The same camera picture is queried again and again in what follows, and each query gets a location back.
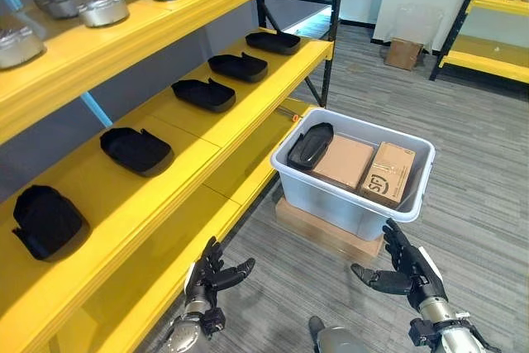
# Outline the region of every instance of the robotic finger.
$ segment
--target robotic finger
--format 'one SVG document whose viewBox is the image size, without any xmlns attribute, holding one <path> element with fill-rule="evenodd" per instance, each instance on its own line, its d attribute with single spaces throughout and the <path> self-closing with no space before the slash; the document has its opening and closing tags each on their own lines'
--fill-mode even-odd
<svg viewBox="0 0 529 353">
<path fill-rule="evenodd" d="M 412 289 L 412 281 L 404 273 L 366 269 L 358 264 L 351 265 L 350 269 L 362 283 L 381 293 L 408 295 Z"/>
</svg>

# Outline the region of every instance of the shelving unit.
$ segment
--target shelving unit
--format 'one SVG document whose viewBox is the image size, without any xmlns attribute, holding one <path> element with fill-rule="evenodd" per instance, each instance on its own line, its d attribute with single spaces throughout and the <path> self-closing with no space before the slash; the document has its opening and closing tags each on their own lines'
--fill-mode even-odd
<svg viewBox="0 0 529 353">
<path fill-rule="evenodd" d="M 28 7 L 0 26 L 30 18 L 45 31 L 47 52 L 0 72 L 0 144 L 81 93 L 248 0 L 126 0 L 131 16 L 101 30 L 75 20 L 52 21 Z M 305 80 L 325 106 L 340 0 L 332 5 L 324 41 L 302 38 L 291 56 L 249 48 L 244 39 L 225 52 L 244 51 L 269 64 L 258 83 L 214 74 L 206 64 L 183 79 L 212 77 L 236 91 L 236 103 L 211 113 L 178 100 L 171 88 L 114 126 L 147 131 L 168 142 L 174 163 L 151 179 L 113 163 L 99 136 L 81 145 L 0 205 L 0 346 L 10 353 L 132 351 L 180 292 L 191 262 L 212 235 L 221 240 L 274 174 L 269 154 L 295 123 L 274 112 L 299 114 L 308 105 L 288 95 Z M 260 29 L 268 17 L 258 3 Z M 320 96 L 308 75 L 325 61 Z M 91 234 L 56 263 L 34 260 L 11 233 L 19 194 L 46 184 L 87 218 Z"/>
<path fill-rule="evenodd" d="M 283 106 L 301 115 L 309 109 L 291 99 Z M 55 339 L 60 350 L 133 350 L 180 292 L 205 241 L 222 239 L 272 178 L 271 152 L 293 127 L 272 113 L 66 322 Z"/>
<path fill-rule="evenodd" d="M 332 43 L 303 38 L 299 52 L 285 56 L 251 49 L 242 39 L 226 52 L 242 51 L 268 61 L 264 80 L 238 82 L 214 74 L 207 63 L 184 77 L 204 81 L 212 77 L 233 88 L 236 104 L 228 112 L 204 111 L 177 100 L 167 88 L 117 123 L 145 128 L 171 144 L 176 159 L 162 175 L 143 179 L 115 165 L 103 154 L 95 136 L 32 181 L 53 186 L 70 198 L 93 228 L 88 241 L 67 260 L 52 265 L 35 261 L 13 237 L 12 209 L 21 192 L 0 206 L 0 219 L 5 220 L 0 224 L 0 246 L 11 258 L 0 267 L 2 304 L 6 305 L 0 318 L 0 340 L 8 351 L 30 350 L 52 337 L 305 76 L 331 56 Z M 269 142 L 278 142 L 277 136 L 269 138 Z M 42 301 L 42 291 L 53 293 Z"/>
<path fill-rule="evenodd" d="M 529 83 L 529 48 L 459 34 L 467 14 L 475 7 L 529 17 L 529 3 L 522 0 L 464 0 L 430 80 L 436 79 L 445 64 L 452 64 Z"/>
<path fill-rule="evenodd" d="M 126 0 L 131 16 L 105 29 L 56 21 L 27 7 L 0 27 L 33 20 L 47 52 L 0 71 L 0 144 L 81 93 L 249 0 Z"/>
</svg>

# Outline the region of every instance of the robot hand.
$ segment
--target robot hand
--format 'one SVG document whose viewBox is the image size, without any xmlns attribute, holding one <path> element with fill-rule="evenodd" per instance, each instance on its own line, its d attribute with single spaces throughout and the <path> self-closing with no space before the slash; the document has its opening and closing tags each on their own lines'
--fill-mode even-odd
<svg viewBox="0 0 529 353">
<path fill-rule="evenodd" d="M 249 258 L 238 266 L 223 270 L 221 257 L 221 244 L 212 237 L 200 259 L 189 269 L 184 286 L 185 309 L 172 322 L 160 353 L 206 353 L 213 333 L 224 329 L 226 318 L 217 306 L 217 292 L 248 277 L 255 260 Z"/>
<path fill-rule="evenodd" d="M 351 269 L 366 285 L 383 293 L 407 295 L 413 308 L 427 298 L 438 297 L 448 302 L 441 273 L 424 249 L 412 246 L 397 223 L 388 219 L 384 226 L 386 251 L 391 254 L 396 272 L 370 270 L 353 264 Z"/>
<path fill-rule="evenodd" d="M 249 258 L 242 264 L 222 270 L 221 244 L 215 237 L 209 239 L 200 259 L 191 266 L 188 272 L 184 292 L 188 300 L 196 295 L 205 295 L 212 308 L 217 305 L 217 292 L 239 284 L 248 277 L 255 265 Z"/>
<path fill-rule="evenodd" d="M 407 296 L 412 308 L 422 315 L 410 322 L 408 334 L 413 344 L 428 345 L 435 353 L 483 353 L 484 349 L 501 353 L 465 316 L 451 309 L 441 273 L 427 252 L 412 246 L 394 220 L 387 223 L 383 227 L 386 251 L 396 271 L 371 270 L 358 264 L 351 265 L 351 270 L 372 289 Z"/>
</svg>

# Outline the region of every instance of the clear plastic bin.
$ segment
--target clear plastic bin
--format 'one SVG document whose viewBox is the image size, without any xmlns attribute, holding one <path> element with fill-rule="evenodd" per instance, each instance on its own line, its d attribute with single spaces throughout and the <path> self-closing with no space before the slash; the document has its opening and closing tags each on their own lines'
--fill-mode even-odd
<svg viewBox="0 0 529 353">
<path fill-rule="evenodd" d="M 310 127 L 322 122 L 331 123 L 335 134 L 364 142 L 375 149 L 385 141 L 415 151 L 403 200 L 397 208 L 387 208 L 287 166 L 288 152 L 299 134 L 305 134 Z M 272 154 L 271 162 L 279 171 L 284 194 L 290 204 L 354 233 L 363 240 L 371 241 L 380 236 L 382 226 L 389 217 L 396 222 L 417 219 L 435 155 L 433 145 L 422 138 L 326 109 L 313 109 Z"/>
</svg>

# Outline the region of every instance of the gray wall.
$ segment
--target gray wall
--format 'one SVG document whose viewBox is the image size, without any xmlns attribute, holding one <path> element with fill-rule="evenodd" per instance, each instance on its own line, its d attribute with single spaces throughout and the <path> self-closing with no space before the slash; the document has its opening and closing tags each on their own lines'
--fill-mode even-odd
<svg viewBox="0 0 529 353">
<path fill-rule="evenodd" d="M 279 0 L 269 0 L 268 4 L 284 27 L 321 8 Z M 6 10 L 5 5 L 1 7 L 0 12 Z M 100 84 L 91 93 L 116 120 L 256 26 L 255 4 L 248 2 Z M 1 145 L 0 202 L 101 130 L 98 120 L 76 99 Z"/>
</svg>

